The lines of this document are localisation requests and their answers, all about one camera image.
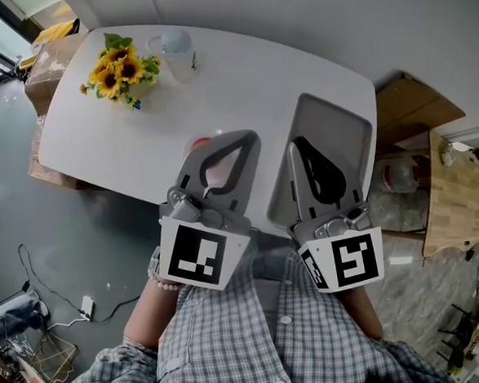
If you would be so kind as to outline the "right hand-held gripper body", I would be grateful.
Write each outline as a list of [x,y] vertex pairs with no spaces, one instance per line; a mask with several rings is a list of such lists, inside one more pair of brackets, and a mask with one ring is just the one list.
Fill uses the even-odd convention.
[[366,202],[301,221],[290,232],[321,293],[345,291],[384,277],[381,229],[370,222]]

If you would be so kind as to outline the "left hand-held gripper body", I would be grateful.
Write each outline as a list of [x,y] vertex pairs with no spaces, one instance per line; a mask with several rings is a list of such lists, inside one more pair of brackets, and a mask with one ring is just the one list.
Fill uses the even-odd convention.
[[251,241],[249,219],[179,187],[169,189],[159,212],[159,276],[224,290]]

